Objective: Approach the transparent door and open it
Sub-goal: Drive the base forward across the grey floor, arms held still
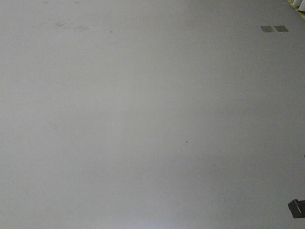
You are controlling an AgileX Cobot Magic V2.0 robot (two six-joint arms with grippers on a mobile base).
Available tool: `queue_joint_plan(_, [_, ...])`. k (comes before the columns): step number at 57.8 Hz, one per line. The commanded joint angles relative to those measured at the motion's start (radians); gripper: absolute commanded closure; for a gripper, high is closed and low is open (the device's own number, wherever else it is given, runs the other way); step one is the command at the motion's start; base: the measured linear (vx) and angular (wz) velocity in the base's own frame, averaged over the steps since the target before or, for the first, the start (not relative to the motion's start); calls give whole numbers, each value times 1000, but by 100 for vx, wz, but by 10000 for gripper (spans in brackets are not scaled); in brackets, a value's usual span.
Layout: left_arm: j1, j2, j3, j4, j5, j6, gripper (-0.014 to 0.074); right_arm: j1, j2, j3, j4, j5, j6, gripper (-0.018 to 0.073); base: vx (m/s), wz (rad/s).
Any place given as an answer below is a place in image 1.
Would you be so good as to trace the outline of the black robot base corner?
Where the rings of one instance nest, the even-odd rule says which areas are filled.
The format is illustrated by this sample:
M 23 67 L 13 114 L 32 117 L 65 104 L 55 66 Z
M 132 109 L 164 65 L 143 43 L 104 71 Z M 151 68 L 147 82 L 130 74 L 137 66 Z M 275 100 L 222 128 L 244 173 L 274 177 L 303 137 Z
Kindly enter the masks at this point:
M 305 201 L 294 199 L 288 203 L 289 210 L 294 219 L 305 218 Z

